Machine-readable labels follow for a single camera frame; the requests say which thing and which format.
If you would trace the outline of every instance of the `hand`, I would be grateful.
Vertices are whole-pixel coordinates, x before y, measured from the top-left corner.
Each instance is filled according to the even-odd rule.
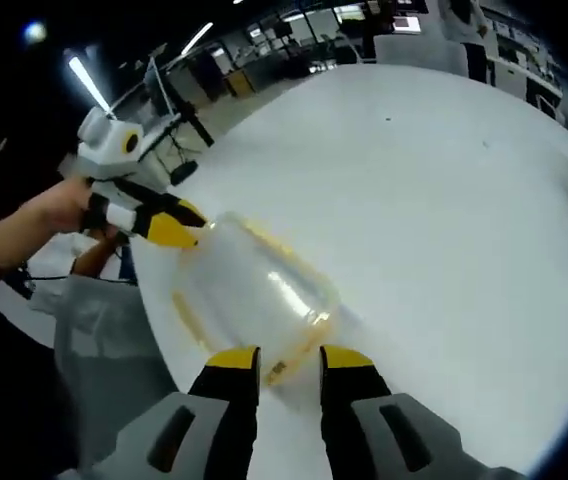
[[[86,179],[71,177],[40,193],[25,206],[34,209],[53,233],[77,232],[90,197],[91,188]]]

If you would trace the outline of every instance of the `round table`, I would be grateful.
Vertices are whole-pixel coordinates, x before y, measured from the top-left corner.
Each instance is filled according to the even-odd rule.
[[[174,193],[210,218],[241,213],[327,274],[358,322],[340,342],[394,392],[489,466],[544,459],[568,426],[568,131],[465,78],[351,65],[255,112],[199,163]],[[178,253],[133,247],[188,390],[207,355],[171,303]],[[331,478],[319,414],[264,392],[249,476]]]

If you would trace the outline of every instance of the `transparent plastic bag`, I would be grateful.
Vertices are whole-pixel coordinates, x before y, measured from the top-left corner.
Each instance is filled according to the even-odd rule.
[[[294,373],[333,329],[336,290],[255,225],[225,213],[179,259],[173,302],[211,353],[261,347],[262,382]]]

